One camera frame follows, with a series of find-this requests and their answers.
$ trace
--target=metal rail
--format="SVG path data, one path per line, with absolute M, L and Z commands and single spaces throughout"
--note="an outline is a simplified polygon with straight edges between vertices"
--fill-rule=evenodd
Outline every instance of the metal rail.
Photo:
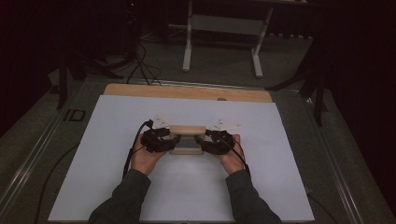
M 308 117 L 311 119 L 311 123 L 316 124 L 312 110 L 310 105 L 304 101 L 302 98 L 305 110 L 308 114 Z M 320 140 L 321 144 L 324 146 L 324 151 L 326 154 L 326 162 L 329 165 L 330 173 L 332 174 L 332 179 L 334 180 L 335 186 L 337 187 L 338 193 L 340 194 L 341 200 L 344 204 L 346 209 L 346 214 L 349 217 L 349 220 L 352 224 L 363 224 L 363 220 L 361 218 L 361 213 L 353 199 L 351 190 L 344 179 L 343 173 L 338 165 L 334 154 L 332 153 L 332 148 L 330 147 L 329 141 L 327 140 L 326 136 L 324 135 L 323 131 L 318 127 L 315 126 L 314 129 L 317 131 L 318 139 Z
M 44 151 L 46 150 L 53 134 L 55 133 L 56 129 L 59 126 L 60 121 L 64 117 L 67 108 L 72 103 L 72 100 L 70 99 L 75 98 L 80 88 L 81 85 L 78 84 L 77 90 L 75 90 L 74 93 L 72 93 L 72 95 L 69 96 L 69 99 L 66 101 L 63 108 L 61 110 L 55 111 L 52 119 L 50 120 L 44 132 L 38 138 L 30 154 L 27 156 L 25 161 L 18 168 L 15 175 L 12 177 L 12 180 L 10 181 L 6 190 L 4 191 L 4 193 L 0 198 L 0 223 L 4 222 L 8 211 L 15 203 L 15 200 L 19 196 L 23 186 L 25 185 L 26 181 L 29 179 L 30 174 L 33 172 L 35 166 L 37 165 Z

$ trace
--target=table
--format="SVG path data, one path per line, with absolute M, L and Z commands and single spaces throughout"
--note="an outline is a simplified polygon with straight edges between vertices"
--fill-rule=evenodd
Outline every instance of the table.
M 229 101 L 214 101 L 218 98 Z M 219 115 L 239 118 L 243 127 L 237 132 L 242 136 L 252 180 L 260 195 L 283 221 L 313 220 L 276 105 L 270 102 L 266 91 L 109 85 L 92 113 L 49 220 L 86 221 L 120 183 L 138 126 L 156 113 L 172 124 L 206 127 Z M 149 177 L 152 184 L 141 220 L 233 221 L 226 176 L 218 159 L 211 155 L 166 154 Z

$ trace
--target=wooden block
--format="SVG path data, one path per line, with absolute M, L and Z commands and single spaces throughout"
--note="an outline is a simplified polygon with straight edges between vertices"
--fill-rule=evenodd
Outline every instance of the wooden block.
M 171 125 L 169 128 L 170 137 L 173 139 L 177 134 L 181 135 L 180 142 L 175 149 L 170 151 L 172 155 L 202 155 L 204 152 L 195 143 L 194 136 L 199 135 L 205 139 L 205 126 Z

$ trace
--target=white sticker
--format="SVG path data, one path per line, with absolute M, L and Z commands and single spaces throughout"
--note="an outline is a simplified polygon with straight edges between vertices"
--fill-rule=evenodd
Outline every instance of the white sticker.
M 241 125 L 230 122 L 228 120 L 220 119 L 215 125 L 213 125 L 210 130 L 212 131 L 227 131 L 230 129 L 240 128 Z
M 160 118 L 160 116 L 156 115 L 155 118 L 152 120 L 154 123 L 152 124 L 153 129 L 161 129 L 161 128 L 166 128 L 169 127 L 169 124 Z

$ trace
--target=white surface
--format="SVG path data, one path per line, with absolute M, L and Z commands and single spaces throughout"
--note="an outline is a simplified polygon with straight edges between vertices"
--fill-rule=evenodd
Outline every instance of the white surface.
M 313 220 L 312 210 L 275 104 L 101 96 L 79 145 L 50 221 L 87 220 L 120 183 L 140 125 L 160 115 L 173 125 L 233 120 L 252 181 L 283 221 Z M 149 176 L 142 221 L 233 221 L 227 174 L 214 156 L 166 154 Z

